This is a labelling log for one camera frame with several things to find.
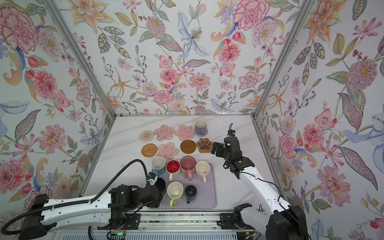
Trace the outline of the brown paw cork coaster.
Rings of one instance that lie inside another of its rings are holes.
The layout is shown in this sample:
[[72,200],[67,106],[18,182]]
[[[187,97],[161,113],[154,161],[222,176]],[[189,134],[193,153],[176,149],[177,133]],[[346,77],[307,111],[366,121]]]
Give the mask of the brown paw cork coaster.
[[200,140],[196,142],[196,146],[200,153],[211,153],[213,142],[208,138],[200,138]]

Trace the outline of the black mug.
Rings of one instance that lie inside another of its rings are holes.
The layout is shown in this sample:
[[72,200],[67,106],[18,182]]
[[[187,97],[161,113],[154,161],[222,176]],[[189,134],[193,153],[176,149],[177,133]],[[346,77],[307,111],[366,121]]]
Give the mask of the black mug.
[[155,186],[158,188],[160,194],[164,196],[166,194],[166,182],[162,178],[157,178]]

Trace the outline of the cream mug purple handle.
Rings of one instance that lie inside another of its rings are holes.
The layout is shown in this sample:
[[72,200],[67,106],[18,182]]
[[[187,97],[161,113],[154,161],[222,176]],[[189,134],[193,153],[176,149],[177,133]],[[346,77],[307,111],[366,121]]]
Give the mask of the cream mug purple handle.
[[207,133],[207,121],[205,119],[197,119],[195,121],[195,134],[199,136],[205,136]]

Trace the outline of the brown round wooden coaster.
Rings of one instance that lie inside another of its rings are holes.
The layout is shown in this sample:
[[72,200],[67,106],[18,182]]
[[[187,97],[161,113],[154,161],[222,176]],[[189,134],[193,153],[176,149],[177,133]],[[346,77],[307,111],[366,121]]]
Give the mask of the brown round wooden coaster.
[[181,142],[180,149],[185,154],[192,154],[195,152],[197,146],[192,140],[184,140]]

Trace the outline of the pink flower coaster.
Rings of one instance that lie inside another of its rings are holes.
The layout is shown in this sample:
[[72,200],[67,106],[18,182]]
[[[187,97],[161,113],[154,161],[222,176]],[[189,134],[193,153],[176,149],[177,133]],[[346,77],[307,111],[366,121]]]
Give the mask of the pink flower coaster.
[[177,130],[175,130],[175,136],[179,138],[180,141],[191,140],[195,137],[195,127],[180,125]]
[[163,157],[166,162],[169,162],[171,160],[175,159],[175,156],[177,156],[180,153],[180,150],[175,146],[173,142],[162,144],[158,146],[158,152],[157,157]]
[[174,137],[175,129],[168,125],[161,125],[154,130],[157,141],[171,140]]

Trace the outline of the woven rattan round coaster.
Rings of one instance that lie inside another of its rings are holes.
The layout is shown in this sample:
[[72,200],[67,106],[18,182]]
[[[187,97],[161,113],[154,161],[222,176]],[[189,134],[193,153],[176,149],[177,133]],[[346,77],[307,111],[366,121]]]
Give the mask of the woven rattan round coaster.
[[155,156],[157,152],[158,147],[155,144],[146,144],[141,150],[142,155],[146,158]]

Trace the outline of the pink flower coaster front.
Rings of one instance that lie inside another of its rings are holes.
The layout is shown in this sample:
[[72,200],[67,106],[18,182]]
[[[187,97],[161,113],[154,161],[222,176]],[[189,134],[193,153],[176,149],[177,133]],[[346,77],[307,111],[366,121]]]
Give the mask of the pink flower coaster front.
[[180,153],[180,150],[175,146],[173,142],[162,144],[158,146],[158,152],[157,157],[163,157],[166,162],[169,162],[171,160],[175,159],[175,156],[177,156]]

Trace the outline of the multicolour embroidered round coaster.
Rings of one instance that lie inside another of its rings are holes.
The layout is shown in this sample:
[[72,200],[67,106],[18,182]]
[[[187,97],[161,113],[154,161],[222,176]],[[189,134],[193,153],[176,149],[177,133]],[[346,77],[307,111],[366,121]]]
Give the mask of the multicolour embroidered round coaster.
[[154,136],[155,136],[155,134],[154,134],[153,131],[151,131],[151,130],[145,130],[145,131],[141,132],[139,138],[140,138],[140,140],[141,140],[142,142],[147,143],[147,142],[152,141],[152,140],[154,139]]

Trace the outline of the grey blue woven coaster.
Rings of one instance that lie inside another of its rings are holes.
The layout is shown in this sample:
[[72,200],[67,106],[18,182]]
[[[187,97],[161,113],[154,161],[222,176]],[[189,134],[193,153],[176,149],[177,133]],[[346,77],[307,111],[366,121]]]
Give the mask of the grey blue woven coaster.
[[202,138],[202,137],[207,136],[208,133],[209,133],[209,130],[208,130],[208,129],[205,131],[205,133],[204,133],[203,135],[200,135],[200,134],[198,134],[198,133],[195,131],[195,136]]

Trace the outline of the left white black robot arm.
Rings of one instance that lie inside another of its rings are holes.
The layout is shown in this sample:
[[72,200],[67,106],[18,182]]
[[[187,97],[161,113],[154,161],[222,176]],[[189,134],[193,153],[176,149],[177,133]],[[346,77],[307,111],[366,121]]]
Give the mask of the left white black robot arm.
[[158,208],[163,194],[157,186],[120,185],[103,193],[94,202],[92,196],[79,200],[38,198],[24,218],[20,240],[32,240],[48,232],[75,227],[98,227],[100,230],[127,228],[141,207]]

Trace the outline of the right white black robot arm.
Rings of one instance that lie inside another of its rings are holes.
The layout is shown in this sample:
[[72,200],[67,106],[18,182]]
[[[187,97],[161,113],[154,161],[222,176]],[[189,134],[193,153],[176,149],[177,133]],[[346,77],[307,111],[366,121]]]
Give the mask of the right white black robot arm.
[[252,204],[234,207],[233,225],[239,229],[251,227],[268,240],[309,240],[306,215],[299,206],[283,199],[281,189],[264,180],[255,164],[243,156],[235,130],[229,129],[223,143],[215,142],[211,153],[225,160],[230,170],[261,204],[263,210],[253,210]]

